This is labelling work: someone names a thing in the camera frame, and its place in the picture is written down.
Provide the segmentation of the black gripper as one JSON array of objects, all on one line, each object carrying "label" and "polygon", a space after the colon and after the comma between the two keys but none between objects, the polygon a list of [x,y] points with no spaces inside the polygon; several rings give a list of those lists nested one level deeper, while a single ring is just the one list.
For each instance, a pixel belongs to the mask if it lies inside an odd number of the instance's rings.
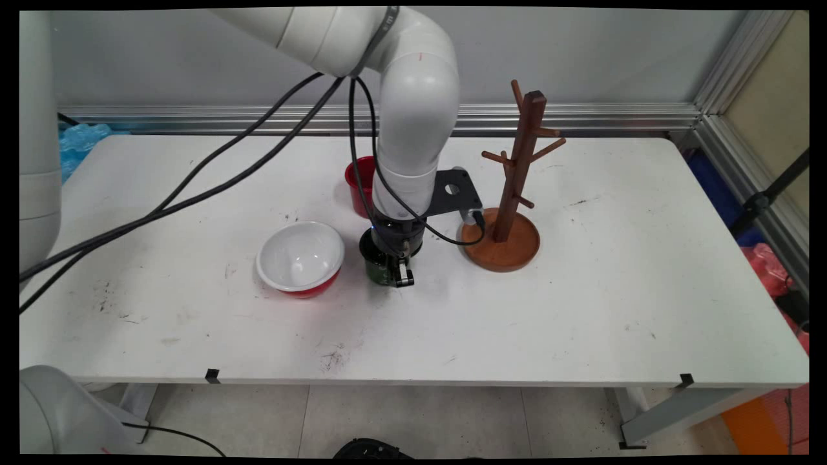
[{"label": "black gripper", "polygon": [[414,285],[411,256],[419,253],[424,230],[425,223],[419,220],[394,220],[384,214],[373,214],[370,238],[378,250],[393,256],[393,287]]}]

